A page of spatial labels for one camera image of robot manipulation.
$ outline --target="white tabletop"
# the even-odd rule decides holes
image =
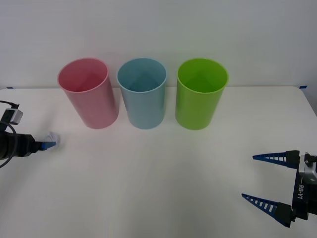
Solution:
[[[292,203],[296,171],[252,155],[317,153],[317,117],[295,87],[227,87],[210,125],[134,128],[120,101],[108,128],[84,126],[60,89],[8,89],[18,133],[60,134],[51,151],[0,169],[1,238],[312,238],[317,216],[285,228],[241,193]]]

